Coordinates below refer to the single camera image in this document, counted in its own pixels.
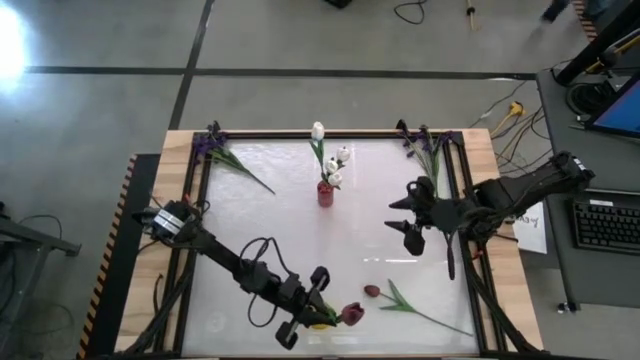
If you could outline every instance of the red tulip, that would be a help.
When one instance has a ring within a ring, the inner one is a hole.
[[[360,307],[360,303],[353,303],[345,306],[340,314],[340,319],[347,326],[353,326],[364,316],[364,309]]]
[[[380,295],[380,288],[375,285],[367,285],[364,287],[364,292],[371,297],[378,297]]]

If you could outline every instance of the paper sign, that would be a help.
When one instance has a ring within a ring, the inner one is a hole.
[[[522,250],[541,254],[547,253],[547,238],[544,233],[544,210],[539,202],[530,207],[513,224],[513,231],[518,238],[518,247]]]

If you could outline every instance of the computer monitor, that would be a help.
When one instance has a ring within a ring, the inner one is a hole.
[[[590,130],[640,138],[640,72],[620,89],[612,101],[585,124]]]

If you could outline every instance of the red vase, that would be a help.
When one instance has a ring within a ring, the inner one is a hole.
[[[318,204],[322,207],[333,205],[333,186],[324,181],[318,183]]]

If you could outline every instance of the white flower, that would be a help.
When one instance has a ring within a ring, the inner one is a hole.
[[[327,162],[324,163],[324,169],[329,173],[329,174],[333,174],[336,171],[338,171],[338,163],[333,160],[333,158],[331,158],[331,160],[327,160]]]
[[[349,152],[349,150],[347,150],[347,147],[343,147],[342,149],[338,149],[338,152],[336,153],[336,159],[345,162],[347,160],[349,160],[349,158],[351,157],[351,153]]]
[[[342,175],[340,173],[333,173],[329,176],[329,184],[332,186],[340,186],[342,184]]]
[[[313,127],[311,128],[311,138],[315,141],[320,141],[324,139],[324,126],[319,121],[313,123]]]

